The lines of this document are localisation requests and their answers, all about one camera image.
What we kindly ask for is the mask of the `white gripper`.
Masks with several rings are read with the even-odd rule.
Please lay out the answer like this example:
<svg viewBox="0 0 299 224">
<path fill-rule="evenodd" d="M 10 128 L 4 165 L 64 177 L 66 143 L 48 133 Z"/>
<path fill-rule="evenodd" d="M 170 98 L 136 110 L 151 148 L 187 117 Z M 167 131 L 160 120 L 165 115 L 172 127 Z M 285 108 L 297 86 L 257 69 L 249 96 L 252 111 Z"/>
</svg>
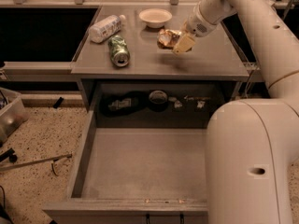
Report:
<svg viewBox="0 0 299 224">
<path fill-rule="evenodd" d="M 190 32 L 197 37 L 205 37 L 213 32 L 217 26 L 217 23 L 208 21 L 202 15 L 200 6 L 196 5 L 193 8 L 192 13 L 189 15 L 187 21 L 181 25 L 180 30 L 183 33 Z M 173 40 L 174 47 L 172 51 L 175 54 L 188 52 L 195 45 L 195 40 L 190 34 L 174 35 Z"/>
</svg>

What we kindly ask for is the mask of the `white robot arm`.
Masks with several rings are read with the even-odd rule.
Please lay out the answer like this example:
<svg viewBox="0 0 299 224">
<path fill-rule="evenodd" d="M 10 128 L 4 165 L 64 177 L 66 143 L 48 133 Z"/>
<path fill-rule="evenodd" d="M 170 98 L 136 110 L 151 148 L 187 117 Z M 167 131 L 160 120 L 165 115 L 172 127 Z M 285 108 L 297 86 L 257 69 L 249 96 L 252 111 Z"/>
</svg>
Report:
<svg viewBox="0 0 299 224">
<path fill-rule="evenodd" d="M 202 0 L 176 53 L 236 14 L 269 96 L 221 106 L 206 136 L 208 224 L 292 224 L 288 167 L 299 157 L 299 40 L 266 0 Z"/>
</svg>

